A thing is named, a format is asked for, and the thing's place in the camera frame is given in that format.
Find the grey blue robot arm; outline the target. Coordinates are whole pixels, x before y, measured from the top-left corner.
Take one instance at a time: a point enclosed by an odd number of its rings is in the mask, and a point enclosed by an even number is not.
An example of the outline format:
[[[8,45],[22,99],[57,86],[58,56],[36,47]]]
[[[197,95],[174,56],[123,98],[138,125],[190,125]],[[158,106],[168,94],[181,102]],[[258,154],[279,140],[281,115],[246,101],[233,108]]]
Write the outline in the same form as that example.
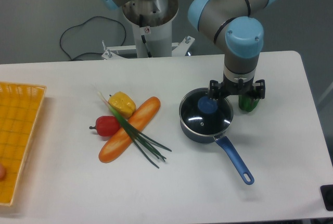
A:
[[[168,57],[172,53],[171,23],[178,0],[102,0],[110,10],[121,8],[132,24],[138,57]],[[254,80],[263,47],[263,27],[252,14],[276,0],[194,0],[188,20],[224,54],[223,81],[211,81],[211,98],[245,95],[265,97],[264,80]]]

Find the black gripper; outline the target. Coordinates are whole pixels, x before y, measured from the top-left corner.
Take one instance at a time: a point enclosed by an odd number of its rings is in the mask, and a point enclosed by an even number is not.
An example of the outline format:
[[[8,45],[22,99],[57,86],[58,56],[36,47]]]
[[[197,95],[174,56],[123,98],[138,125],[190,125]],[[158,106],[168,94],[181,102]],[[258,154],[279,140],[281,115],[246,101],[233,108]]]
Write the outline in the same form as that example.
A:
[[[247,95],[252,100],[265,99],[265,80],[254,80],[254,70],[249,73],[234,73],[227,67],[223,70],[223,82],[210,80],[207,96],[209,99],[225,98],[225,93],[228,95]]]

